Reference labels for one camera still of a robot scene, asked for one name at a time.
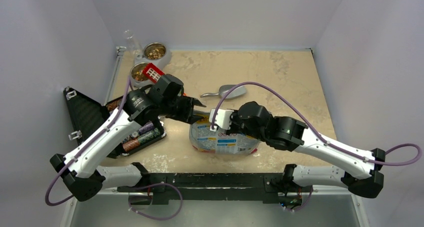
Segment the colourful pet food bag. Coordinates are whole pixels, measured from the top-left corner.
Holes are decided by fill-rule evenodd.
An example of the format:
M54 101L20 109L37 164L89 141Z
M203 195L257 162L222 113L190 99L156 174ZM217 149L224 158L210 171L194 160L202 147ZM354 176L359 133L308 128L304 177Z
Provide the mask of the colourful pet food bag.
M250 155L257 151L260 141L240 133L226 134L224 129L210 130L210 114L195 111L201 119L190 125L189 140L198 151L225 155Z

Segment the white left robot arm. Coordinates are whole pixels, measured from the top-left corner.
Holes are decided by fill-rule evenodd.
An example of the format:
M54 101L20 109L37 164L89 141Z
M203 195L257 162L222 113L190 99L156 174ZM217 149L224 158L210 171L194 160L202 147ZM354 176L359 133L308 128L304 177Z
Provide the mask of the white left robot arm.
M160 117L186 124L201 119L194 107L204 104L196 97L184 95L184 84L177 77L165 74L157 83L128 91L121 104L94 133L73 151L56 154L50 163L72 197L84 202L100 190L114 187L132 187L138 192L149 186L147 171L140 163L127 166L105 167L101 162L123 140L151 122L161 127Z

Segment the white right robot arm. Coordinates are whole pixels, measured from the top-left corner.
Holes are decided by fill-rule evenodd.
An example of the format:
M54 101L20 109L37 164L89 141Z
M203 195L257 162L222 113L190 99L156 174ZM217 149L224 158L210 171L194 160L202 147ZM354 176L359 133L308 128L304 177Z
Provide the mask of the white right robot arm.
M289 116L273 116L255 101L238 110L228 110L217 123L227 134L244 134L279 151L306 154L328 166L287 164L280 183L282 191L296 191L314 185L345 188L352 194L374 199L384 187L382 165L386 153L361 150L320 134L306 123Z

